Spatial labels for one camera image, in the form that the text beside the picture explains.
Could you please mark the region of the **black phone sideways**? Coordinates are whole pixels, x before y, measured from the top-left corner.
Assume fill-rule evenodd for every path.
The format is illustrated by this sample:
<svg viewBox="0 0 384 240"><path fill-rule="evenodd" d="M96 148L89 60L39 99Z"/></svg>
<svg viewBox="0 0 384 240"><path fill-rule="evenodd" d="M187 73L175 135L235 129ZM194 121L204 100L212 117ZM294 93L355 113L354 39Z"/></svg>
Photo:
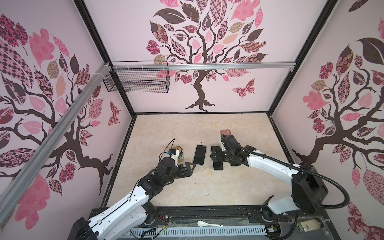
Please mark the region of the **black phone sideways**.
<svg viewBox="0 0 384 240"><path fill-rule="evenodd" d="M215 171L222 171L224 169L223 162L220 161L221 151L222 151L221 147L211 146L210 157L212 159L213 169Z"/></svg>

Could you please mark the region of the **pink phone case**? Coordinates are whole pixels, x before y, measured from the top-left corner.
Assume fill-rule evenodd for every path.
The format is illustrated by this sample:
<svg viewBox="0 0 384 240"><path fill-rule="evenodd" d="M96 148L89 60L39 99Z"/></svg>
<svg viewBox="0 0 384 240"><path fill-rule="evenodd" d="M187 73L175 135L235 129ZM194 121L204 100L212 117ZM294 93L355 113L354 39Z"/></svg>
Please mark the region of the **pink phone case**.
<svg viewBox="0 0 384 240"><path fill-rule="evenodd" d="M220 134L221 134L221 135L225 135L225 136L229 136L229 135L231 135L232 133L231 133L231 131L230 131L229 129L226 129L226 130L221 130L221 131L220 131Z"/></svg>

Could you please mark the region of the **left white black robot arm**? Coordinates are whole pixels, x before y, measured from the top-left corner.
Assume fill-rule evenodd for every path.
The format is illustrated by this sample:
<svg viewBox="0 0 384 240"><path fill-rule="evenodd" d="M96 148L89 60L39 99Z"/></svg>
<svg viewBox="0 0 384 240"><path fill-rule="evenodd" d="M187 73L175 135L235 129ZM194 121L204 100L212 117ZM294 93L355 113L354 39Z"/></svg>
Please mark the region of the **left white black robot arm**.
<svg viewBox="0 0 384 240"><path fill-rule="evenodd" d="M163 158L124 198L88 220L78 219L68 239L116 240L134 227L152 223L157 214L150 200L174 180L192 176L195 167L196 164L189 162L178 166L176 159Z"/></svg>

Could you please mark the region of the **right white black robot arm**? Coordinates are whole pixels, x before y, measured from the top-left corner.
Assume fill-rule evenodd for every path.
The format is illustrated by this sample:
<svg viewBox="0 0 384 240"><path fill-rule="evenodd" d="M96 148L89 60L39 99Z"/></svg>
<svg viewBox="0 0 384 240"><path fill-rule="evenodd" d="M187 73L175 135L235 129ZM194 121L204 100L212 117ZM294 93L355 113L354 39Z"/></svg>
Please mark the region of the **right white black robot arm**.
<svg viewBox="0 0 384 240"><path fill-rule="evenodd" d="M221 135L221 145L211 153L215 163L245 165L262 170L288 184L291 193L281 197L270 196L261 206L260 213L267 221L285 212L301 210L315 214L328 194L323 179L316 176L311 165L297 165L272 160L252 146L242 147L232 135Z"/></svg>

